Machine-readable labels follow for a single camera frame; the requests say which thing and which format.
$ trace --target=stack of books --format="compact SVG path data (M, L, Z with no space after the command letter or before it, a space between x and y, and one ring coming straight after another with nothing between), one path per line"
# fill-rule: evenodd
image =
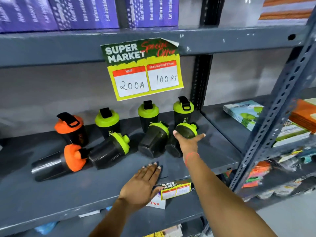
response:
M223 110L241 123L248 130L252 131L256 121L263 109L263 106L253 100L243 101L235 104L224 105ZM309 137L311 130L300 126L296 121L287 120L276 138L273 147L292 143Z
M290 115L290 120L314 134L316 132L316 105L299 99Z

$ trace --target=bracelet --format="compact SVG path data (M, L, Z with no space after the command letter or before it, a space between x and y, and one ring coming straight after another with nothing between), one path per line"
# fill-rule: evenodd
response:
M191 152L191 153L187 154L187 155L184 157L184 164L185 164L185 166L187 166L187 165L186 165L186 162L187 162L187 160L188 160L188 157L192 156L192 154L197 154L197 155L200 157L200 155L199 155L197 152Z

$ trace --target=white floor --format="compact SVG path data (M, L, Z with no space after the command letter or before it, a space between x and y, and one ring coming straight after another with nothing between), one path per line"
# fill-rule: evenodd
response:
M258 214L278 237L316 236L316 191L286 199Z

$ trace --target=black shaker bottle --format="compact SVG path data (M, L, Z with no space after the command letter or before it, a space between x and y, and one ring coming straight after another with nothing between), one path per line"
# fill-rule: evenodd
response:
M89 154L89 159L97 169L106 167L115 159L129 152L129 141L127 135L122 136L120 133L114 132L107 140L93 148Z
M119 115L108 107L99 110L95 118L95 123L99 127L105 140L108 139L112 133L120 132Z
M79 145L66 145L64 152L57 152L32 163L32 175L40 182L77 172L83 168L89 151Z
M185 96L179 96L179 101L173 104L174 126L180 123L189 123L193 110L192 102L188 101Z
M150 124L158 122L159 108L151 100L144 101L138 108L138 115L143 132L147 132Z
M138 145L138 150L147 157L156 158L166 146L169 136L169 125L160 121L148 127L146 135Z
M63 112L57 115L59 118L55 130L62 135L67 144L76 144L81 147L88 144L88 136L83 125L83 119L76 115Z
M183 137L191 139L196 137L197 134L197 125L195 123L180 123L177 125L176 129ZM166 144L166 151L168 151L173 157L179 158L183 156L183 153L180 149L179 141L174 135L170 135Z

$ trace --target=perforated metal post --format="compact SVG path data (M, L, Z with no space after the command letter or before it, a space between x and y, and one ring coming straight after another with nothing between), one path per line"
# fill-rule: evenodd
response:
M281 131L282 124L294 108L295 97L298 96L299 91L315 78L315 75L311 75L315 67L314 58L311 58L316 48L315 21L316 8L307 23L310 26L310 32L304 46L296 47L291 52L247 141L243 151L244 159L230 185L235 192L243 186L256 162L262 159L263 155L267 155L268 149Z

